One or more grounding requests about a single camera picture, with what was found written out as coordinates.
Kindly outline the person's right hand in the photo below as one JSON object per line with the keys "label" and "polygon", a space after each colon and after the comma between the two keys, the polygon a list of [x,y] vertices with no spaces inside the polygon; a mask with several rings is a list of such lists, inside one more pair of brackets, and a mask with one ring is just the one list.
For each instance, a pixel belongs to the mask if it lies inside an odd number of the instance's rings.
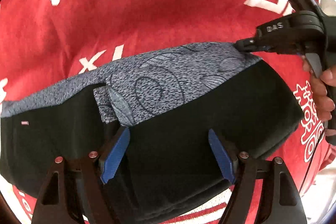
{"label": "person's right hand", "polygon": [[315,77],[312,67],[306,57],[303,59],[303,70],[310,73],[310,86],[313,93],[313,100],[317,111],[317,116],[323,122],[332,118],[332,111],[335,110],[334,101],[327,95],[326,86],[335,87],[335,65],[322,72],[320,78]]}

